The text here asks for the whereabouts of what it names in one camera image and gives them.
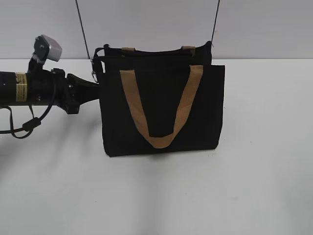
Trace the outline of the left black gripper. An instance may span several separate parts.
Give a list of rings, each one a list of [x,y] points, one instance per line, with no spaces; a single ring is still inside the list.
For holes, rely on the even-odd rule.
[[[56,84],[53,105],[63,109],[68,115],[78,114],[82,104],[99,99],[99,84],[71,73],[65,74],[61,69],[53,69],[51,75]]]

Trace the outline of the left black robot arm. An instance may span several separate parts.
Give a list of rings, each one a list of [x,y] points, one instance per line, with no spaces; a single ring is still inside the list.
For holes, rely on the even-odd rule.
[[[0,73],[0,104],[47,106],[52,103],[67,114],[78,114],[82,104],[99,99],[100,85],[61,69],[36,73]]]

